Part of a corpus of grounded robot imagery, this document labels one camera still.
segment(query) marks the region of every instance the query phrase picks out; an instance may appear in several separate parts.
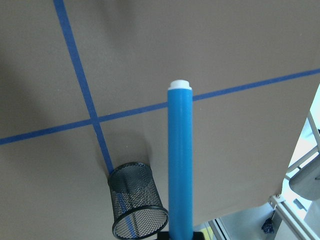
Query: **blue cylinder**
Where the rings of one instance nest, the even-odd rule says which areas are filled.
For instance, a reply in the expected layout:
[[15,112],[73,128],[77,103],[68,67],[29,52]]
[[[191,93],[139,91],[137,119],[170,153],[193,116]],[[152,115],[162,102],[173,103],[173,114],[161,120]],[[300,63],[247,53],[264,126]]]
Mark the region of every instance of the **blue cylinder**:
[[193,238],[192,88],[185,80],[168,89],[169,235]]

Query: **blue marker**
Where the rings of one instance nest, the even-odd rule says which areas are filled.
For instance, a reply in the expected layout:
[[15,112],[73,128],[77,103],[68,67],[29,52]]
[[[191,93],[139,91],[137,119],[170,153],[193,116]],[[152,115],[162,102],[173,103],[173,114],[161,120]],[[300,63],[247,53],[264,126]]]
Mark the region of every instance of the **blue marker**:
[[169,235],[193,238],[192,88],[175,80],[168,89]]

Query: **black metal rim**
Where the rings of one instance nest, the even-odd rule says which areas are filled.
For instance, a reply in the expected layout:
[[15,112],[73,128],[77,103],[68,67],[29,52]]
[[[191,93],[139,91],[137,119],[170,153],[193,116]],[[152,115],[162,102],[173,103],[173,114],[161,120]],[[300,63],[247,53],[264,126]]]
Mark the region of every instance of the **black metal rim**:
[[110,183],[109,183],[109,182],[110,182],[112,176],[113,176],[116,172],[119,172],[119,170],[121,170],[121,169],[123,169],[123,168],[125,168],[125,167],[134,166],[134,165],[143,165],[143,166],[148,167],[148,168],[151,170],[151,167],[150,167],[149,165],[147,165],[147,164],[145,164],[145,163],[143,163],[143,162],[139,162],[139,161],[132,161],[132,162],[128,162],[128,163],[122,164],[122,165],[118,166],[116,169],[114,169],[114,170],[112,171],[112,173],[109,175],[109,177],[108,177],[108,185],[110,186]]
[[[125,237],[121,237],[119,235],[117,235],[116,233],[116,225],[122,220],[124,219],[125,217],[129,216],[130,214],[134,213],[134,212],[137,212],[137,211],[140,211],[140,210],[145,210],[145,209],[157,209],[157,210],[162,210],[165,215],[166,215],[166,220],[164,222],[164,224],[159,227],[159,229],[157,229],[156,231],[148,234],[148,235],[145,235],[145,236],[141,236],[141,237],[137,237],[137,238],[125,238]],[[121,240],[140,240],[140,239],[145,239],[145,238],[148,238],[158,232],[160,232],[168,223],[168,220],[169,220],[169,215],[168,215],[168,211],[163,208],[163,207],[160,207],[160,206],[154,206],[154,205],[147,205],[147,206],[140,206],[140,207],[137,207],[137,208],[133,208],[129,211],[127,211],[125,214],[123,214],[121,217],[119,217],[116,221],[114,221],[113,225],[112,225],[112,233],[113,235],[117,238],[117,239],[121,239]]]

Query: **black mesh cup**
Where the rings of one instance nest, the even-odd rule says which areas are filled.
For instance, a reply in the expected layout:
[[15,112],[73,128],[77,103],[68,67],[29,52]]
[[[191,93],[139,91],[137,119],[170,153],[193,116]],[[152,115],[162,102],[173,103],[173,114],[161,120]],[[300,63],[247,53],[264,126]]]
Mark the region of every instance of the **black mesh cup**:
[[158,233],[168,223],[151,168],[140,162],[117,167],[108,178],[114,223],[113,235],[138,240]]

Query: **wire mesh basket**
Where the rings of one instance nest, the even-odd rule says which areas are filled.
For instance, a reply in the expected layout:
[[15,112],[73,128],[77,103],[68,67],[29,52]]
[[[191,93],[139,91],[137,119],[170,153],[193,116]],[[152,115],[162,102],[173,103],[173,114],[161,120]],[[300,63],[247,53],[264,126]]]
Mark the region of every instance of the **wire mesh basket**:
[[116,168],[108,178],[114,223],[113,235],[139,240],[158,233],[168,223],[151,168],[130,162]]

